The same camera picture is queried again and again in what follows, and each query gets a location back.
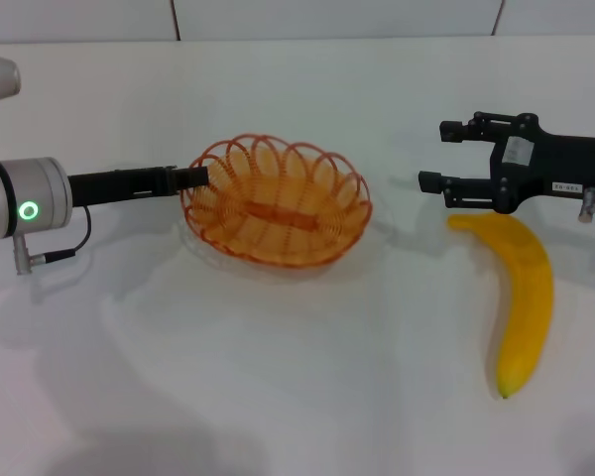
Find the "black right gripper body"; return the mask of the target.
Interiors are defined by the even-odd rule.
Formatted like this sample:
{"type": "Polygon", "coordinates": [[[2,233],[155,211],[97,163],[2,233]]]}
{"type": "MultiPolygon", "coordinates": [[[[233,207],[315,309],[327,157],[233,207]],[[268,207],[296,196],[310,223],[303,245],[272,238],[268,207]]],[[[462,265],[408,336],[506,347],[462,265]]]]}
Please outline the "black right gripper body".
{"type": "Polygon", "coordinates": [[[545,132],[534,114],[520,114],[509,137],[495,144],[490,181],[495,211],[511,214],[537,196],[574,198],[595,213],[595,138],[545,132]]]}

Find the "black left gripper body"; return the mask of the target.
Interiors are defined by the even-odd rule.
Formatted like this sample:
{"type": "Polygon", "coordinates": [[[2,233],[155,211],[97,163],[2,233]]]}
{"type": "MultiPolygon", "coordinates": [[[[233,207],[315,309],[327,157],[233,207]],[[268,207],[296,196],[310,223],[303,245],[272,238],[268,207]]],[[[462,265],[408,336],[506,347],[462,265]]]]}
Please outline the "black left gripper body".
{"type": "Polygon", "coordinates": [[[175,173],[171,167],[114,170],[68,177],[74,207],[133,199],[173,196],[175,173]]]}

